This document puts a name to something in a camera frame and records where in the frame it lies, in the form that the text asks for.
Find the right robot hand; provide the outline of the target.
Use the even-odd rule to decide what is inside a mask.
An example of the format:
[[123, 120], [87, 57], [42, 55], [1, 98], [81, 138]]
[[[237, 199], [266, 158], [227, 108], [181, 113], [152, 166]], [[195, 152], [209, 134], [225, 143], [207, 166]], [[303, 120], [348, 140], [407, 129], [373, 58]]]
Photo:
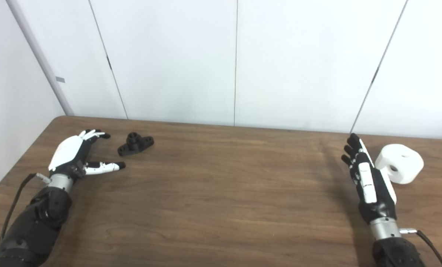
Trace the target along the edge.
[[348, 166], [359, 196], [358, 209], [365, 223], [379, 218], [397, 219], [394, 189], [386, 174], [377, 169], [362, 139], [351, 133], [341, 160]]

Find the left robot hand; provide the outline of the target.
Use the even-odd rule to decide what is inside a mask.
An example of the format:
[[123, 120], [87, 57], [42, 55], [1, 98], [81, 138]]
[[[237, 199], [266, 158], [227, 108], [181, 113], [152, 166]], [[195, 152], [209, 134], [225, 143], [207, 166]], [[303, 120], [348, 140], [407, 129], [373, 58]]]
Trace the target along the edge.
[[49, 179], [65, 178], [76, 182], [87, 175], [99, 175], [119, 171], [126, 167], [124, 162], [88, 162], [92, 145], [98, 139], [109, 139], [110, 135], [99, 129], [85, 130], [62, 141], [48, 166]]

